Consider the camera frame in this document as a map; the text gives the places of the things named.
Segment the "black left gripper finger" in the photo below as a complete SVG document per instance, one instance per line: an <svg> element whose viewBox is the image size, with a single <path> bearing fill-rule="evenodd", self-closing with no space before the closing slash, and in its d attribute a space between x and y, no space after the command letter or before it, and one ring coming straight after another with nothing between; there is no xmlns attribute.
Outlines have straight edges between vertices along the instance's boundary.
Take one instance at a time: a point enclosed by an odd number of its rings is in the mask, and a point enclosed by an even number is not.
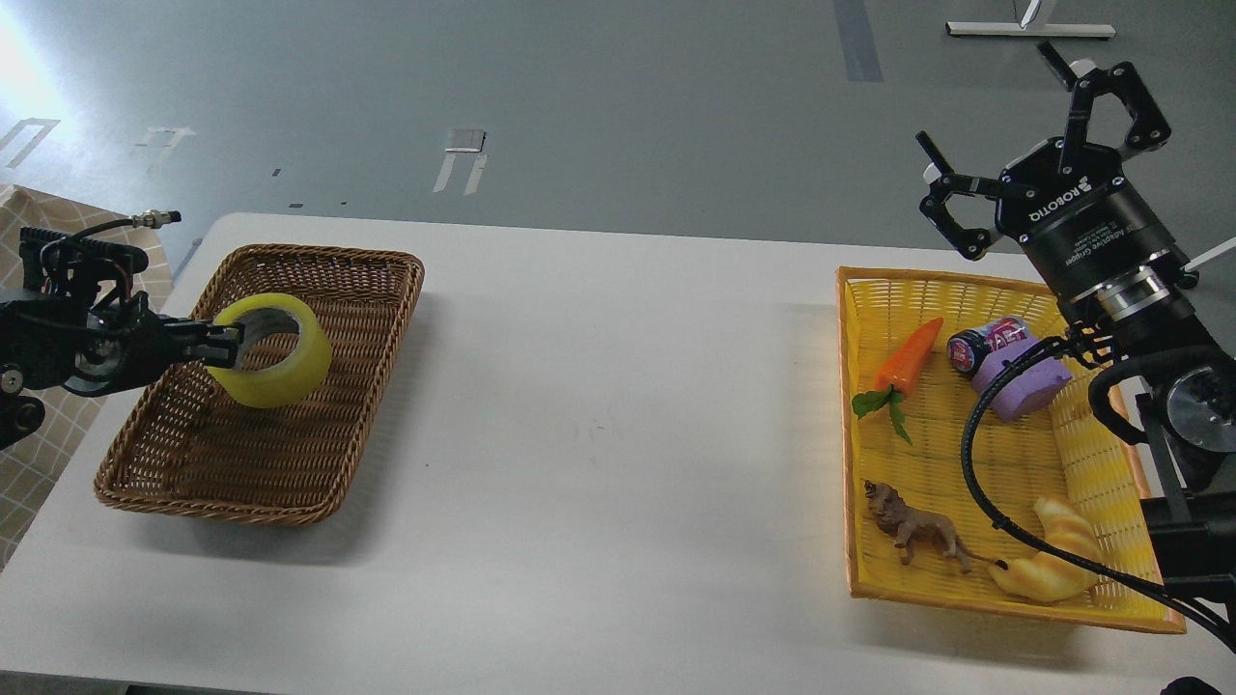
<svg viewBox="0 0 1236 695"><path fill-rule="evenodd" d="M239 322L174 322L174 348L180 362L201 362L208 369L235 369L241 362L246 328Z"/></svg>

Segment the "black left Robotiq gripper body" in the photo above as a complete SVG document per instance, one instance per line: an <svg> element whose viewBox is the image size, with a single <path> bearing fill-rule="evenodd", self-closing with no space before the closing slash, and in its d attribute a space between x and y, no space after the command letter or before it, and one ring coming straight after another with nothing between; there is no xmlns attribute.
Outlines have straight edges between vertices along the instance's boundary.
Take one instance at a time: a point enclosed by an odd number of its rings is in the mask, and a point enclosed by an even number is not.
<svg viewBox="0 0 1236 695"><path fill-rule="evenodd" d="M174 336L176 318L141 314L115 336L91 340L91 390L121 392L157 381L168 366L180 361L180 343Z"/></svg>

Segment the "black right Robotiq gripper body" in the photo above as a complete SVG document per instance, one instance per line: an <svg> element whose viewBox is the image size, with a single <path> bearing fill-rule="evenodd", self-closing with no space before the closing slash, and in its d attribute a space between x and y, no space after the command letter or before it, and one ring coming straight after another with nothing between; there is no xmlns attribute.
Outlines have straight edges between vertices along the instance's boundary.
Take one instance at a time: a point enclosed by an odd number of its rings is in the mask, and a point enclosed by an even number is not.
<svg viewBox="0 0 1236 695"><path fill-rule="evenodd" d="M1177 283L1188 257L1124 176L1119 150L1086 143L1060 173L1062 142L1048 139L1002 168L1002 183L1035 193L997 202L997 232L1023 249L1062 301L1082 299L1143 265Z"/></svg>

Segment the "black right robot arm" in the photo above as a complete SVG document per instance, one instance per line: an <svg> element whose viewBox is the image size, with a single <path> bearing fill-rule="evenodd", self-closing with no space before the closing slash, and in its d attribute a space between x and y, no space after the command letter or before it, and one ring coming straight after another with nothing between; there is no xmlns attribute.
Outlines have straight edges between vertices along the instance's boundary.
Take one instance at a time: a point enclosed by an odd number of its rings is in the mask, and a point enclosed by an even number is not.
<svg viewBox="0 0 1236 695"><path fill-rule="evenodd" d="M1196 263L1130 184L1124 164L1159 150L1169 124L1138 70L1037 49L1070 96L1065 129L993 178L962 176L926 132L923 216L962 257L1011 237L1056 296L1065 331L1002 366L962 432L962 476L997 531L1126 586L1234 647L1234 357L1201 325L1187 291ZM976 427L1000 391L1047 359L1094 370L1093 417L1151 450L1163 493L1140 501L1161 580L1138 579L1039 540L981 488Z"/></svg>

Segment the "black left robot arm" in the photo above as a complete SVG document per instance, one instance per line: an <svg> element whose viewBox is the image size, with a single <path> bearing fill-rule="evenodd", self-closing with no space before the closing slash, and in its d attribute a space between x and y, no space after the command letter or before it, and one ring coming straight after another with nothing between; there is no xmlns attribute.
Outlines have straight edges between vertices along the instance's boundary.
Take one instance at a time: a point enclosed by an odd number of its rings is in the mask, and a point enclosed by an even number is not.
<svg viewBox="0 0 1236 695"><path fill-rule="evenodd" d="M61 387L87 399L137 390L183 362L234 369L246 330L237 322L167 317L135 289L150 255L101 240L121 228L159 229L180 221L176 210L141 211L53 232L19 232L22 284L2 291L1 444L12 446L44 420L40 391Z"/></svg>

